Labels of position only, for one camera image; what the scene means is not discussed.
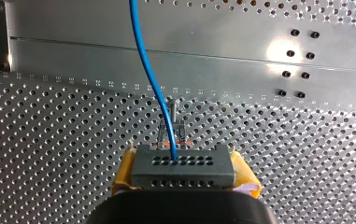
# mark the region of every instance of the aluminum plate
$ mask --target aluminum plate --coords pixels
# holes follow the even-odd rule
[[[200,149],[235,146],[280,223],[356,223],[356,112],[186,99]],[[0,74],[0,223],[83,223],[127,140],[156,141],[141,95]]]

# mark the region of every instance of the perforated aluminum panel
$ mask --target perforated aluminum panel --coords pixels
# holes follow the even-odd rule
[[[195,147],[242,153],[281,223],[356,223],[356,112],[185,99],[179,115]],[[159,116],[144,96],[0,74],[0,223],[83,223]]]

